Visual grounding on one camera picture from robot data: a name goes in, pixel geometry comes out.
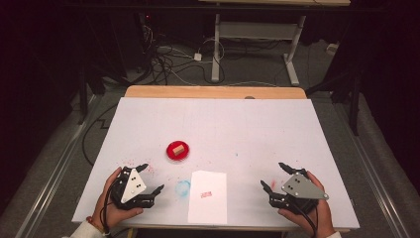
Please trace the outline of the person's right hand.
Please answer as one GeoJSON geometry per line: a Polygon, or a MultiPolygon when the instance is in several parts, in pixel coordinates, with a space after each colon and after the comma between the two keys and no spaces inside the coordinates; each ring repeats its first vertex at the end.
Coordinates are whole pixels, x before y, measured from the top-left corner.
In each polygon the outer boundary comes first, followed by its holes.
{"type": "Polygon", "coordinates": [[[279,209],[278,213],[287,220],[297,224],[310,238],[328,238],[335,233],[330,206],[324,199],[320,199],[317,208],[308,214],[316,230],[313,230],[303,215],[296,215],[286,209],[279,209]]]}

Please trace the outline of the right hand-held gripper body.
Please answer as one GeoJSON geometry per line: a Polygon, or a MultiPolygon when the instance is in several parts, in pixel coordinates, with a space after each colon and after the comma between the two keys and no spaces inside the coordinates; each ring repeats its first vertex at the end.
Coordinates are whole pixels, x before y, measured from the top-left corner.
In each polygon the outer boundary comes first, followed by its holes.
{"type": "Polygon", "coordinates": [[[294,173],[281,187],[282,193],[268,189],[268,203],[275,208],[292,213],[310,213],[318,202],[328,200],[329,195],[301,173],[294,173]]]}

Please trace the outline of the person's left hand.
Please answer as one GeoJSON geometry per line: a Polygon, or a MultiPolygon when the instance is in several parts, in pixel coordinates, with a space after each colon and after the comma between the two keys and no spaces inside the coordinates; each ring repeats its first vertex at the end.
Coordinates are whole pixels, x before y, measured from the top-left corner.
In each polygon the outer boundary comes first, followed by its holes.
{"type": "Polygon", "coordinates": [[[144,210],[142,208],[133,208],[131,210],[118,209],[114,203],[105,206],[108,189],[121,172],[121,168],[117,168],[105,181],[103,191],[98,197],[93,214],[90,220],[100,223],[103,227],[105,224],[109,228],[117,226],[120,222],[129,218],[140,215],[144,210]]]}

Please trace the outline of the black metal stand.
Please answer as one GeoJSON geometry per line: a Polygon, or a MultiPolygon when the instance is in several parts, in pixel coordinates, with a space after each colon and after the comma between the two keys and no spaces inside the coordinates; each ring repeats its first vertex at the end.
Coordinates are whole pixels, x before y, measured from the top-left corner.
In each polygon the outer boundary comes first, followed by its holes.
{"type": "Polygon", "coordinates": [[[81,125],[88,114],[88,91],[90,88],[93,94],[103,95],[105,93],[105,86],[103,83],[103,70],[97,64],[84,65],[78,72],[79,82],[79,106],[80,117],[78,124],[81,125]]]}
{"type": "Polygon", "coordinates": [[[348,102],[350,105],[348,115],[349,126],[355,136],[359,135],[358,114],[361,73],[362,71],[358,66],[350,66],[338,75],[324,79],[321,83],[305,90],[307,96],[317,91],[331,91],[331,100],[334,103],[348,102]]]}

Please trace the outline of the red round ink pad dish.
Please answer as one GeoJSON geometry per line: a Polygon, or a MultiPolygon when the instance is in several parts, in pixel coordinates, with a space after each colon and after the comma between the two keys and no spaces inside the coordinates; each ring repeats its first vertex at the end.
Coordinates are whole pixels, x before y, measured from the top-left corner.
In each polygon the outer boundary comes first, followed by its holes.
{"type": "Polygon", "coordinates": [[[176,161],[176,162],[182,161],[187,158],[188,154],[189,154],[189,146],[183,141],[173,141],[166,148],[166,155],[172,161],[176,161]],[[182,145],[184,147],[184,151],[176,156],[172,150],[179,145],[182,145]]]}

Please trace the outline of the metal floor rail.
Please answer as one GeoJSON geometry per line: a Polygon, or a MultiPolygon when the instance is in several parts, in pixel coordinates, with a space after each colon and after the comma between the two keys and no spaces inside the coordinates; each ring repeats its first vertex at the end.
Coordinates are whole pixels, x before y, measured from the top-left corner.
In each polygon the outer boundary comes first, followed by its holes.
{"type": "Polygon", "coordinates": [[[87,114],[71,112],[43,147],[10,204],[20,215],[13,238],[34,237],[101,100],[101,95],[89,96],[87,114]]]}
{"type": "Polygon", "coordinates": [[[369,187],[376,198],[381,213],[386,219],[386,222],[394,238],[409,238],[409,232],[401,220],[401,216],[399,215],[391,196],[385,189],[384,184],[381,182],[378,173],[376,172],[373,163],[371,162],[370,157],[368,156],[368,153],[363,146],[362,141],[358,136],[354,134],[349,125],[348,115],[344,106],[341,104],[335,104],[334,107],[340,120],[344,124],[347,133],[352,139],[353,145],[356,147],[358,154],[357,158],[361,164],[362,170],[366,175],[367,183],[369,184],[369,187]]]}

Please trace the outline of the white paper sheet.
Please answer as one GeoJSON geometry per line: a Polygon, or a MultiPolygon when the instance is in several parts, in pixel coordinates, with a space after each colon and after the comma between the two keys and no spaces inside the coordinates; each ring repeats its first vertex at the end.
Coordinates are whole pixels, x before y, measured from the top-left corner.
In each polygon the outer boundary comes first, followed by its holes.
{"type": "Polygon", "coordinates": [[[192,174],[189,193],[189,223],[227,223],[227,175],[197,171],[192,174]]]}

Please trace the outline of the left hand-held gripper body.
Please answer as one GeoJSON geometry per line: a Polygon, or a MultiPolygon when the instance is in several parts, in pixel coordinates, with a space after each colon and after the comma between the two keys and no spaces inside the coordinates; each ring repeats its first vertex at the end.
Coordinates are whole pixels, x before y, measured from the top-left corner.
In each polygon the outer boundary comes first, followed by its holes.
{"type": "Polygon", "coordinates": [[[151,208],[155,205],[155,198],[144,194],[146,189],[136,168],[123,167],[111,187],[110,197],[119,209],[151,208]]]}

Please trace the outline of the white board table cover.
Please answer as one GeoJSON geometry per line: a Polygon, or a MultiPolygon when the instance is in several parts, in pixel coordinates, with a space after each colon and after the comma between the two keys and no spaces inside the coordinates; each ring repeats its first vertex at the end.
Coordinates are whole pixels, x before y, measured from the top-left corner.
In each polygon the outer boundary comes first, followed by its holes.
{"type": "Polygon", "coordinates": [[[72,217],[91,215],[105,179],[117,168],[149,164],[141,173],[149,190],[164,184],[153,208],[127,220],[138,227],[281,230],[292,223],[268,203],[260,181],[280,190],[289,176],[278,163],[314,174],[329,195],[335,228],[360,224],[308,99],[120,100],[102,148],[72,217]],[[166,155],[173,141],[189,146],[186,159],[166,155]],[[191,177],[227,175],[227,223],[189,223],[191,177]]]}

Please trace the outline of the white metal desk frame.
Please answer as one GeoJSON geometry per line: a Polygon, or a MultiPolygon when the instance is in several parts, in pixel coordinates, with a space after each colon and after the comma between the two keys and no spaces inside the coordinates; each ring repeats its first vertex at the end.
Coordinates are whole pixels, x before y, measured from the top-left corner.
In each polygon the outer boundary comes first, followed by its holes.
{"type": "MultiPolygon", "coordinates": [[[[199,0],[200,2],[210,3],[211,7],[234,7],[252,6],[257,7],[302,7],[304,10],[310,7],[320,7],[321,9],[334,9],[348,7],[350,0],[199,0]]],[[[231,20],[221,19],[221,14],[215,15],[214,23],[214,50],[212,57],[211,81],[218,83],[221,81],[222,67],[221,59],[225,49],[220,39],[249,39],[249,40],[275,40],[291,41],[290,50],[285,53],[283,64],[292,86],[299,85],[294,65],[293,57],[303,31],[306,14],[300,14],[295,23],[258,23],[254,20],[231,20]]]]}

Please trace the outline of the wooden table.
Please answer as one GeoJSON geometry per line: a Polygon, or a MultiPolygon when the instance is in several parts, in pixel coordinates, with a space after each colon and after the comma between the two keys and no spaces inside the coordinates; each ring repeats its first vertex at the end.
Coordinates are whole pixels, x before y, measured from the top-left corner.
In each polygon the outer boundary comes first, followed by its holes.
{"type": "Polygon", "coordinates": [[[306,99],[299,87],[171,86],[133,85],[126,97],[142,98],[223,98],[223,99],[306,99]]]}

